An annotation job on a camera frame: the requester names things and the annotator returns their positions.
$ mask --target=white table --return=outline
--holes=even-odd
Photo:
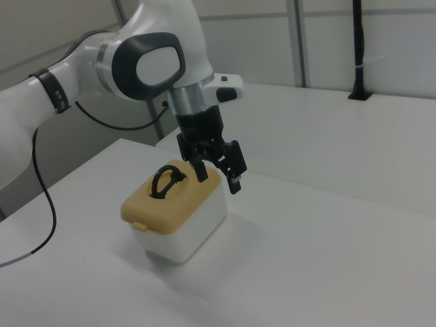
[[[177,157],[119,140],[50,188],[58,229],[0,269],[0,326],[434,326],[436,219],[247,172],[184,265],[145,254],[119,207]],[[40,196],[0,223],[0,261],[50,231]]]
[[[251,171],[436,217],[436,101],[246,84],[220,106]],[[157,147],[178,151],[173,132]]]

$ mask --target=white robotic arm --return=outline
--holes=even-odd
[[[31,136],[44,120],[102,89],[134,100],[165,91],[181,127],[182,157],[198,180],[207,178],[209,160],[232,193],[240,189],[247,167],[238,143],[221,137],[218,104],[242,97],[243,81],[213,73],[191,0],[140,0],[118,33],[95,33],[52,67],[0,92],[0,188],[26,168]]]

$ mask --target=white wall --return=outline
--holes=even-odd
[[[129,18],[138,1],[120,2]],[[300,84],[294,69],[295,65],[300,69],[299,51],[290,35],[295,13],[287,0],[193,0],[193,4],[216,72],[240,74],[245,82]]]
[[[302,0],[308,87],[351,91],[351,0]],[[436,1],[363,0],[368,90],[436,98]]]
[[[83,33],[117,30],[119,22],[108,0],[2,0],[0,26],[0,89],[6,89],[53,64]],[[114,125],[136,126],[151,120],[145,103],[111,95],[87,99],[82,105]],[[166,133],[176,127],[169,113],[163,121]],[[51,186],[119,138],[153,145],[158,141],[152,127],[134,132],[113,131],[94,123],[75,106],[46,121],[37,140],[38,161],[46,184]],[[10,215],[40,192],[33,166],[29,166],[0,191],[0,207]]]

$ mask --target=plastic container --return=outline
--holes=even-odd
[[[140,244],[148,251],[174,262],[184,262],[200,247],[227,215],[221,177],[207,168],[208,178],[199,183],[184,161],[167,163],[185,175],[171,185],[175,172],[161,174],[157,188],[168,192],[153,198],[152,176],[122,205],[121,218],[130,223]]]

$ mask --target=lid handle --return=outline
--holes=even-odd
[[[162,189],[160,192],[157,191],[157,184],[159,183],[160,178],[164,172],[171,170],[171,181]],[[186,178],[186,175],[183,174],[180,169],[173,165],[166,165],[160,168],[156,175],[153,177],[153,182],[151,183],[151,194],[150,197],[155,199],[165,199],[167,192],[178,182],[183,181]]]

